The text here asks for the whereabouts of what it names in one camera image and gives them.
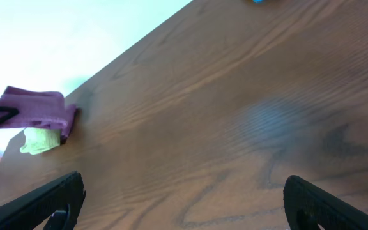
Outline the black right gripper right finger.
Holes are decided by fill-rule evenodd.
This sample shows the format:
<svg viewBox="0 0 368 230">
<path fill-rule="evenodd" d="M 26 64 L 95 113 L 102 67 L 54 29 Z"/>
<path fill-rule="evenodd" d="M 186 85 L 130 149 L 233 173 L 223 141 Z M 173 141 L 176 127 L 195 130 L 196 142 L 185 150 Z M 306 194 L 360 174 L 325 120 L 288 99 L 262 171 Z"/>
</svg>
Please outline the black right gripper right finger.
<svg viewBox="0 0 368 230">
<path fill-rule="evenodd" d="M 368 214 L 299 176 L 286 180 L 283 200 L 291 230 L 368 230 Z"/>
</svg>

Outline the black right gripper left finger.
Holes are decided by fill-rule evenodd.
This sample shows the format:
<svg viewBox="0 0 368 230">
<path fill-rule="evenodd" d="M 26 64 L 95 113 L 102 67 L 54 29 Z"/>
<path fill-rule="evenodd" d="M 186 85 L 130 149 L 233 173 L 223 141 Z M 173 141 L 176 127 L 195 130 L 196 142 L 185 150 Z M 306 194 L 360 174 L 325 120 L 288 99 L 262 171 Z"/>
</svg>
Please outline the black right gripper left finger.
<svg viewBox="0 0 368 230">
<path fill-rule="evenodd" d="M 81 173 L 74 171 L 0 206 L 0 229 L 73 230 L 86 197 Z"/>
</svg>

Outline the purple microfiber cloth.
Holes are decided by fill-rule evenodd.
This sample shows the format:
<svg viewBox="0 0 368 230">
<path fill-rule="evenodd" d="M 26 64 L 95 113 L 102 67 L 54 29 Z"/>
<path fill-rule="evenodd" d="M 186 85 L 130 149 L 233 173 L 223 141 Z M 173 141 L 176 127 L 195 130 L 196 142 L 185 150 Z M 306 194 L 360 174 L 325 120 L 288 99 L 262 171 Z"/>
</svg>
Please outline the purple microfiber cloth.
<svg viewBox="0 0 368 230">
<path fill-rule="evenodd" d="M 65 104 L 57 91 L 35 92 L 8 86 L 0 97 L 0 107 L 12 107 L 19 113 L 5 121 L 0 128 L 44 128 L 60 130 L 67 139 L 73 126 L 76 105 Z"/>
</svg>

